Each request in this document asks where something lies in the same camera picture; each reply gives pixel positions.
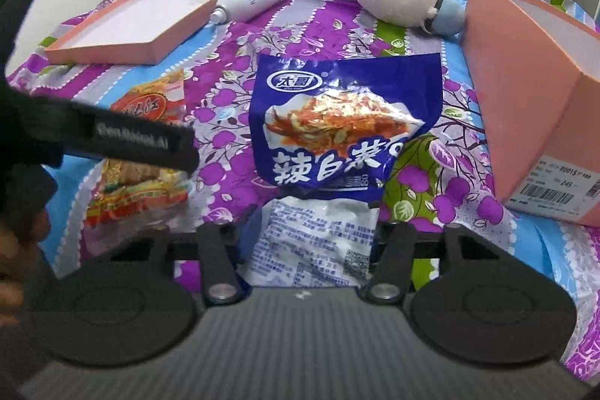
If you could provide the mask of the person left hand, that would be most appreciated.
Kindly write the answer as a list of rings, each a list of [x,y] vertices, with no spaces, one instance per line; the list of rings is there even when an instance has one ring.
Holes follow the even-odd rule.
[[[1,327],[18,324],[30,273],[36,267],[39,246],[49,235],[51,223],[46,208],[33,217],[30,237],[20,240],[1,223]]]

